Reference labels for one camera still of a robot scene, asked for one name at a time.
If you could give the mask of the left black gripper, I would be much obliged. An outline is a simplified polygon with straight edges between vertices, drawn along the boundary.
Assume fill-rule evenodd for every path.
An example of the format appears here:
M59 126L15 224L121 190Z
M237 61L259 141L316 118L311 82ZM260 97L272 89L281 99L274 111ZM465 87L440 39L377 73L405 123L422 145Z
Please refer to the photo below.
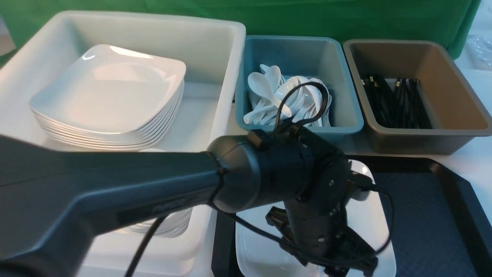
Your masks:
M367 195L372 181L330 181L306 196L272 207L265 219L278 230L281 249L303 266L314 258L332 260L324 266L329 277L346 277L350 269L371 277L378 265L375 250L347 223L346 205L358 192Z

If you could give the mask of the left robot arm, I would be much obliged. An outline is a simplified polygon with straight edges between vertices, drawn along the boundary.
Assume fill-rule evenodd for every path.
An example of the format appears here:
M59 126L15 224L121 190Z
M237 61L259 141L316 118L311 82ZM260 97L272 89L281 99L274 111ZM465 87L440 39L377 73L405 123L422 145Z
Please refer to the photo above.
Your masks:
M374 188L306 128L221 136L204 152L59 152L1 136L1 276L71 277L98 235L209 205L303 264L371 276L343 219Z

